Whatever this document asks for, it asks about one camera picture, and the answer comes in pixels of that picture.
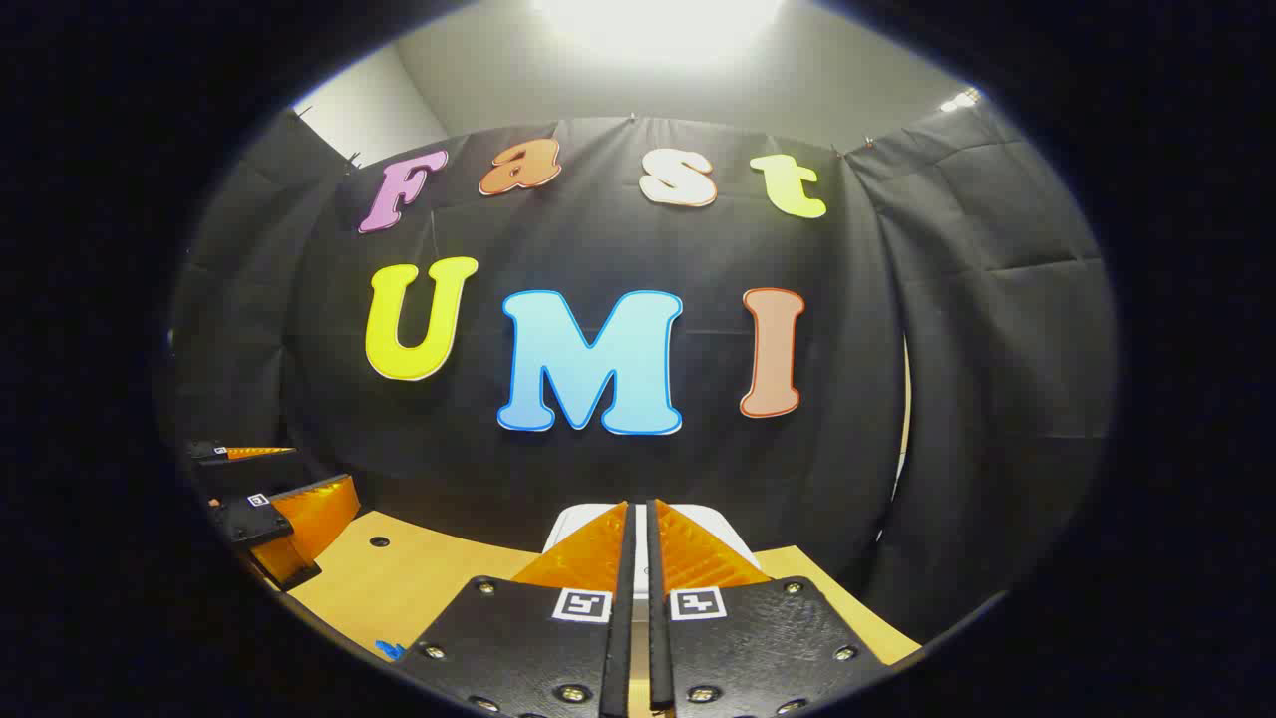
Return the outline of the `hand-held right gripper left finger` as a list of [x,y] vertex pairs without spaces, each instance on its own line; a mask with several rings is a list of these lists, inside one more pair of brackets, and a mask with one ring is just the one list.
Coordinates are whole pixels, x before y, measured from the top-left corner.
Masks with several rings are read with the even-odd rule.
[[523,573],[471,576],[396,670],[486,717],[625,717],[635,509],[619,502]]

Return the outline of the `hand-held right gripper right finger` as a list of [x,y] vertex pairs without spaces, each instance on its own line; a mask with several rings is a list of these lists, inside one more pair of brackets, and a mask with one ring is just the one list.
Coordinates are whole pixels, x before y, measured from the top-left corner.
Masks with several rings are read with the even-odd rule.
[[655,712],[789,717],[887,677],[810,576],[760,573],[664,501],[646,513]]

